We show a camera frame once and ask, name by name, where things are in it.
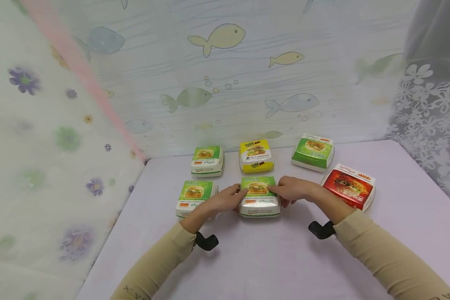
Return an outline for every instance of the purple flower print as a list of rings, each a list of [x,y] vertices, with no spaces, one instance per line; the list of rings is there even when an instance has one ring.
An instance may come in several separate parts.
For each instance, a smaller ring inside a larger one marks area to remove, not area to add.
[[[95,243],[93,228],[88,225],[74,225],[65,231],[60,243],[60,256],[62,262],[76,262],[88,255]]]
[[[102,195],[105,189],[104,183],[99,177],[92,178],[90,182],[87,183],[86,187],[93,196]]]
[[[71,88],[69,88],[65,91],[65,95],[67,95],[68,99],[76,99],[77,98],[77,92]]]
[[[18,91],[35,95],[35,91],[40,90],[40,80],[32,72],[16,67],[14,70],[8,70],[8,73],[13,76],[8,81],[13,85],[18,85]]]

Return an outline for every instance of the person's right hand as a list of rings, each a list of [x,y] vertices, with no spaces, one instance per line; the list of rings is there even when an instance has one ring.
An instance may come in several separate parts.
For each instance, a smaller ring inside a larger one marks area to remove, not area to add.
[[[281,198],[282,206],[286,208],[290,203],[306,199],[313,189],[320,187],[318,184],[295,177],[284,176],[278,181],[278,185],[271,185],[268,189],[277,193]]]

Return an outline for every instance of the blue fish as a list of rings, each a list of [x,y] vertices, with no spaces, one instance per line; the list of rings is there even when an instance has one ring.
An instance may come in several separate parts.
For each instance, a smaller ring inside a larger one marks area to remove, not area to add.
[[[98,54],[114,54],[120,50],[125,43],[125,38],[105,27],[95,27],[90,31],[87,42],[75,38],[88,61],[90,61],[90,52]]]
[[[153,124],[145,120],[130,120],[125,126],[130,133],[145,133],[153,128]]]
[[[314,95],[306,93],[293,95],[280,104],[275,100],[265,100],[265,105],[270,108],[265,118],[272,117],[279,110],[297,113],[298,111],[314,108],[319,104],[320,102]]]

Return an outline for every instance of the yellow fish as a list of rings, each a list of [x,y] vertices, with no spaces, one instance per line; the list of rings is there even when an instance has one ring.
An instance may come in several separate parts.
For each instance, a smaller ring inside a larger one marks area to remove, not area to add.
[[[233,48],[245,37],[245,31],[235,24],[222,24],[213,29],[208,40],[197,35],[188,37],[190,43],[203,47],[203,55],[207,58],[212,51],[212,47],[219,49]]]
[[[197,131],[197,130],[208,130],[208,129],[212,129],[213,128],[213,125],[212,124],[210,124],[210,123],[202,123],[202,124],[200,124],[200,125],[196,125],[195,126],[195,130]]]
[[[297,63],[304,59],[304,56],[297,52],[288,52],[284,53],[278,57],[270,57],[270,66],[273,66],[274,64],[279,65],[291,65],[292,63]]]
[[[114,97],[114,95],[115,95],[114,92],[107,91],[107,90],[103,90],[103,91],[105,92],[105,94],[106,94],[109,98]]]

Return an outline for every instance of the table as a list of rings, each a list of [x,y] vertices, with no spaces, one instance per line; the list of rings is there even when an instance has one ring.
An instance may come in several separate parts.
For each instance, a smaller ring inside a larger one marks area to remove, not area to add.
[[[323,174],[290,163],[292,148],[272,149],[279,179],[296,176],[320,182]],[[77,300],[109,299],[136,260],[177,221],[175,205],[191,180],[191,156],[148,162]],[[342,163],[377,179],[367,214],[417,253],[450,285],[450,199],[393,141],[336,145],[332,166]],[[238,153],[225,154],[219,188],[239,183]],[[218,215],[201,230],[216,234],[211,252],[196,248],[178,266],[154,300],[391,299],[370,272],[333,237],[318,240],[311,221],[326,217],[302,201],[279,218]]]

